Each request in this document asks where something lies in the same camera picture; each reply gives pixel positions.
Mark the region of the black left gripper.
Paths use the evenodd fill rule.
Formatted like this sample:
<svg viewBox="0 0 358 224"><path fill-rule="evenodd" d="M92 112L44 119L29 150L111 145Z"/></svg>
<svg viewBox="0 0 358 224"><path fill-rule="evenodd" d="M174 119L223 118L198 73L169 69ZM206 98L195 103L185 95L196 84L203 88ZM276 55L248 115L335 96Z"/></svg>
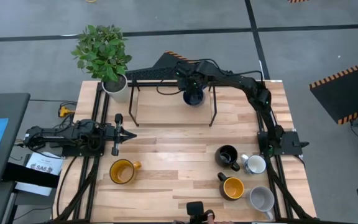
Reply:
<svg viewBox="0 0 358 224"><path fill-rule="evenodd" d="M115 126L113 126L111 123L106 123L104 126L104 140L114 142L111 152L113 156L118 156L119 154L118 145L120 144L120 140L121 143L124 143L125 141L137 137L136 134L126 131L124 128L122 128L122 120L122 114L118 113L114 118L114 122L116 124Z"/></svg>

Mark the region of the dark blue mug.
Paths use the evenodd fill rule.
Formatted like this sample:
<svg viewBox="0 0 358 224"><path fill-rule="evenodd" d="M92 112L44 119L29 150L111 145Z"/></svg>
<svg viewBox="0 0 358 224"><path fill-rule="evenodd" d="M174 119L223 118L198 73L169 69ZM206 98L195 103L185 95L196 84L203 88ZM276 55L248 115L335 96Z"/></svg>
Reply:
<svg viewBox="0 0 358 224"><path fill-rule="evenodd" d="M183 93L183 100L187 105L199 106L204 102L204 92L201 90L196 93L188 93L185 91Z"/></svg>

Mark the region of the white mug with blue pattern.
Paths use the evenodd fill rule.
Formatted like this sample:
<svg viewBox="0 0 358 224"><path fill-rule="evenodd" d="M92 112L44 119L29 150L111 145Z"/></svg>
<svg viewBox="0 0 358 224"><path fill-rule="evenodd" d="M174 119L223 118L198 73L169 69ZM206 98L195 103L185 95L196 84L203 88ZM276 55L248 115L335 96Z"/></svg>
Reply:
<svg viewBox="0 0 358 224"><path fill-rule="evenodd" d="M242 154L240 156L240 159L242 168L246 174L262 174L266 170L266 162L264 158L259 155L247 156L245 154Z"/></svg>

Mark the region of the yellow glass mug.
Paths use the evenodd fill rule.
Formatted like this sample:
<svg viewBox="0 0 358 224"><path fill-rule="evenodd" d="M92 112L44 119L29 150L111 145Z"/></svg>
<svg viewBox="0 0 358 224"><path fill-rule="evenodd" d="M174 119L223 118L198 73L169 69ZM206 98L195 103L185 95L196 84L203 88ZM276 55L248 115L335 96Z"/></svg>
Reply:
<svg viewBox="0 0 358 224"><path fill-rule="evenodd" d="M139 161L131 162L127 159L119 159L112 164L109 176L115 184L130 184L136 179L137 172L141 167L142 164Z"/></svg>

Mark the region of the black ramp with hazard stripes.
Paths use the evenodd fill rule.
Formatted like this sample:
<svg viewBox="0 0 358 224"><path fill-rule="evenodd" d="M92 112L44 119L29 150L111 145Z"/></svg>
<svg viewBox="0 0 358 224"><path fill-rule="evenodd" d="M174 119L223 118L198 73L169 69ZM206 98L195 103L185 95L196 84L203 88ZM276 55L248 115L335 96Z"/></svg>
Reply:
<svg viewBox="0 0 358 224"><path fill-rule="evenodd" d="M166 51L152 67L129 70L126 77L129 80L173 80L171 72L179 61L187 62L189 59L175 52Z"/></svg>

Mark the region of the yellow power plug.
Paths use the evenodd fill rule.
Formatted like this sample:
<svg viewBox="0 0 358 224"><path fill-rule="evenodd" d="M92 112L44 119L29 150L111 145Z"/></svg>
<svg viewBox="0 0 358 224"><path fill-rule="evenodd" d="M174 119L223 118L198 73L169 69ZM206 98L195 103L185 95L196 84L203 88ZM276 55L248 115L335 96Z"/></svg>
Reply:
<svg viewBox="0 0 358 224"><path fill-rule="evenodd" d="M64 117L74 114L74 113L75 113L75 110L70 110L66 106L61 106L58 109L58 117L60 117L60 118L64 118Z"/></svg>

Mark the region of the green plant in white pot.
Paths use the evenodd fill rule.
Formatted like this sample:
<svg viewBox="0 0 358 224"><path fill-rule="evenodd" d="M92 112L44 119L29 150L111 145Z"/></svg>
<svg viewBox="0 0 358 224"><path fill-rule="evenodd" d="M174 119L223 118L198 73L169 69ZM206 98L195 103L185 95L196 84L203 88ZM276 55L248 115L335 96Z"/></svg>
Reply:
<svg viewBox="0 0 358 224"><path fill-rule="evenodd" d="M102 89L117 103L129 100L127 64L132 56L126 53L126 38L120 28L87 25L78 35L71 51L76 66L101 82Z"/></svg>

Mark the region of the white printed paper sheet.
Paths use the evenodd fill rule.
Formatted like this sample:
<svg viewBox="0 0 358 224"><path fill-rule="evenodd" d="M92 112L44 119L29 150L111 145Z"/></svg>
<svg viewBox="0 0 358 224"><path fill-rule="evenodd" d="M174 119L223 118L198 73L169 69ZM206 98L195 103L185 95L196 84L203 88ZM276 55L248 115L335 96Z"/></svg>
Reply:
<svg viewBox="0 0 358 224"><path fill-rule="evenodd" d="M45 152L44 155L33 152L29 157L26 168L46 172L53 175L59 175L62 170L63 159L52 153Z"/></svg>

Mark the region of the black mug with yellow inside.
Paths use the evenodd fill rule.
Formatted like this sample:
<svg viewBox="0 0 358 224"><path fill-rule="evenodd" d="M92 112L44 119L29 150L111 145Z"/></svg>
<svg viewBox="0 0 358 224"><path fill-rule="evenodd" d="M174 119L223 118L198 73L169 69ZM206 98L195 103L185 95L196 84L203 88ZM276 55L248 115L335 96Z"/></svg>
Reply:
<svg viewBox="0 0 358 224"><path fill-rule="evenodd" d="M244 184L237 177L226 177L222 172L217 174L219 193L228 201L240 199L244 194Z"/></svg>

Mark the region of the person's hand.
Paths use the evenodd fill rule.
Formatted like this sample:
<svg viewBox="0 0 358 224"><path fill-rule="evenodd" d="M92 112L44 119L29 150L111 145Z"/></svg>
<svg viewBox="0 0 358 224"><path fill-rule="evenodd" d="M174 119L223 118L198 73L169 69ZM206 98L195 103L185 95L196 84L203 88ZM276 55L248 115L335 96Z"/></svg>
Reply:
<svg viewBox="0 0 358 224"><path fill-rule="evenodd" d="M208 224L234 224L232 221L216 221L212 214L207 216L207 223Z"/></svg>

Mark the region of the grey mug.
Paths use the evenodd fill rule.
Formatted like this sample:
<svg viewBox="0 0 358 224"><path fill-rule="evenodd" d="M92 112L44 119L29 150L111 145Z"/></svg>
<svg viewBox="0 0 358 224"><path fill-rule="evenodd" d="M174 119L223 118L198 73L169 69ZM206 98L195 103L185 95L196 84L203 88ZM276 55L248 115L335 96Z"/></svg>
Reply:
<svg viewBox="0 0 358 224"><path fill-rule="evenodd" d="M262 212L269 221L274 221L273 206L275 199L272 191L264 186L257 186L246 193L248 204Z"/></svg>

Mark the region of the large black hazard-striped floor mat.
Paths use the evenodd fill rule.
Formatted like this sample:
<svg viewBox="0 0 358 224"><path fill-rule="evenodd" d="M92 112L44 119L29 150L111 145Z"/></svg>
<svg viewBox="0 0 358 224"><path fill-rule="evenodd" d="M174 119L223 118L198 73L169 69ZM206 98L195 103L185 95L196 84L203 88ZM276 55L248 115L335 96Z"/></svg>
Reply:
<svg viewBox="0 0 358 224"><path fill-rule="evenodd" d="M337 124L358 118L358 64L310 83L309 89Z"/></svg>

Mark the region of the wooden shelf with black frame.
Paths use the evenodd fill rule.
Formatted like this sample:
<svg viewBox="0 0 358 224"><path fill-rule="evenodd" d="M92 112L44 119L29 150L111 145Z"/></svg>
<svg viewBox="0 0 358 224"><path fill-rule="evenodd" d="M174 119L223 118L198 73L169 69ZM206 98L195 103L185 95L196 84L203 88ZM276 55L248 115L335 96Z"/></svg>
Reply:
<svg viewBox="0 0 358 224"><path fill-rule="evenodd" d="M128 114L136 126L150 125L209 125L214 123L217 115L216 88L204 91L204 100L198 106L190 106L184 102L181 94L165 96L156 91L159 86L163 90L176 90L176 83L160 83L155 80L132 81L129 83L131 96Z"/></svg>

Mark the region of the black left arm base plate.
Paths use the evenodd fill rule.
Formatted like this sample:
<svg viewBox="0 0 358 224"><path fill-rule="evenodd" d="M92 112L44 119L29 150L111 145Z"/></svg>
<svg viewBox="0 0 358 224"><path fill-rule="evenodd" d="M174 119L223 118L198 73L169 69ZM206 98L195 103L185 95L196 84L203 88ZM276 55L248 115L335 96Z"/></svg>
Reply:
<svg viewBox="0 0 358 224"><path fill-rule="evenodd" d="M65 157L82 156L94 157L102 156L104 154L104 146L99 146L97 149L90 149L87 146L63 146L62 155Z"/></svg>

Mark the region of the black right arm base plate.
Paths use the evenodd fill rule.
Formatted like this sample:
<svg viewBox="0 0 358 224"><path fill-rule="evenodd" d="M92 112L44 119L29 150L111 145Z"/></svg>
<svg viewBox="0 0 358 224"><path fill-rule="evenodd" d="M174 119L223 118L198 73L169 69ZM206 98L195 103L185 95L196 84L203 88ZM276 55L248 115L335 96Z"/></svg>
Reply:
<svg viewBox="0 0 358 224"><path fill-rule="evenodd" d="M298 133L295 131L284 132L281 139L275 141L268 137L268 132L257 133L260 153L265 157L281 155L301 155L302 149L309 145L309 142L300 141Z"/></svg>

